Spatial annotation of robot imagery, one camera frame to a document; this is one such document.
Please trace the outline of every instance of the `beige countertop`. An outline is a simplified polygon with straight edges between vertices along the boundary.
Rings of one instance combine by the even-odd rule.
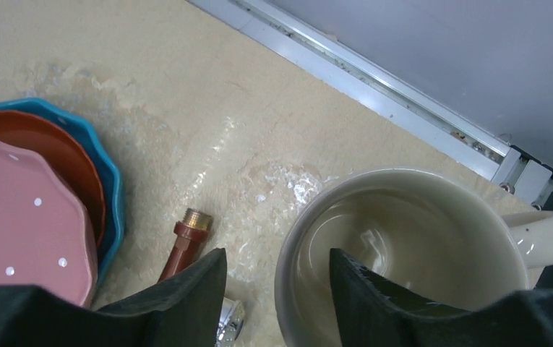
[[[0,100],[87,117],[120,165],[127,236],[95,305],[156,282],[187,207],[216,217],[238,346],[282,346],[273,302],[297,212],[350,172],[448,174],[501,213],[530,207],[183,0],[0,0]]]

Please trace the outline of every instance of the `mug handle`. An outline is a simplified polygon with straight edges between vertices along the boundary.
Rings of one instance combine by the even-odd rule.
[[[553,265],[553,211],[502,216],[528,269]]]

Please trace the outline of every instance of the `stacked bowls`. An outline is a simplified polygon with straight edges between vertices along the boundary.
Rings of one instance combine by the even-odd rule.
[[[123,198],[88,121],[38,98],[0,103],[0,284],[90,304],[124,235]]]

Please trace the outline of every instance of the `threaded brass connector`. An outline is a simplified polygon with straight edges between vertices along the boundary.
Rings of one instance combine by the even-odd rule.
[[[213,224],[213,217],[201,211],[187,208],[182,223],[190,228],[209,231]]]

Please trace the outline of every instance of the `gray wall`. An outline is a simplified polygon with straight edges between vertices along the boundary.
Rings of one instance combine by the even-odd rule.
[[[553,1],[272,2],[553,167]]]

